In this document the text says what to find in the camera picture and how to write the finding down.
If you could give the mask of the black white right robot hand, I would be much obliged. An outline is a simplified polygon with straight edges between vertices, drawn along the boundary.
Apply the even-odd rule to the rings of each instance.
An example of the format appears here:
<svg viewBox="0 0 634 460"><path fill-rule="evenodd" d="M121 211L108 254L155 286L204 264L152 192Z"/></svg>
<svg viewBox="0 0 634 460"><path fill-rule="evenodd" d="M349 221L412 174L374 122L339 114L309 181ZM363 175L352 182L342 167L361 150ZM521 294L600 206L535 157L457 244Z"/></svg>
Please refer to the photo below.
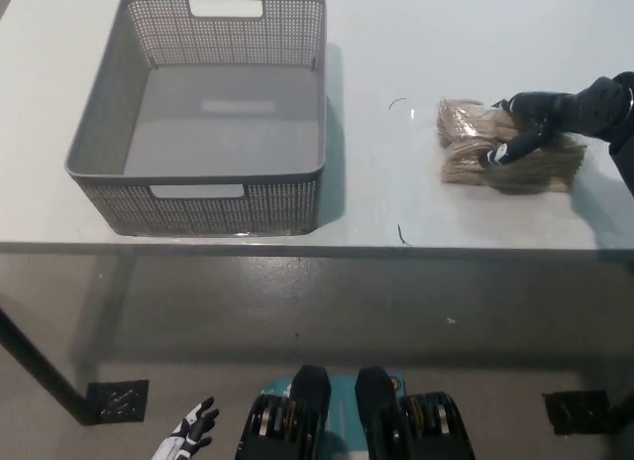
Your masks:
<svg viewBox="0 0 634 460"><path fill-rule="evenodd" d="M483 168L515 163L563 133L620 144L633 134L633 73L602 76L578 93L520 92L494 107L519 125L520 134L482 154Z"/></svg>

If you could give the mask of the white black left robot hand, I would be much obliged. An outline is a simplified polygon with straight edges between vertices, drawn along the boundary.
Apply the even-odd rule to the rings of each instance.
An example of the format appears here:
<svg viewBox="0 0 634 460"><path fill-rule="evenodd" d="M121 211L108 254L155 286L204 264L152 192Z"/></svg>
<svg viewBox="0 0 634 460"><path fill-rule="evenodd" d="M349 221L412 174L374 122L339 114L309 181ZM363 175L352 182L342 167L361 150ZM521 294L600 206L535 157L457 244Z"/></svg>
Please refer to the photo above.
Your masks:
<svg viewBox="0 0 634 460"><path fill-rule="evenodd" d="M209 433L218 415L219 409L214 407L213 397L199 403L160 443L152 460L191 459L200 449L211 444Z"/></svg>

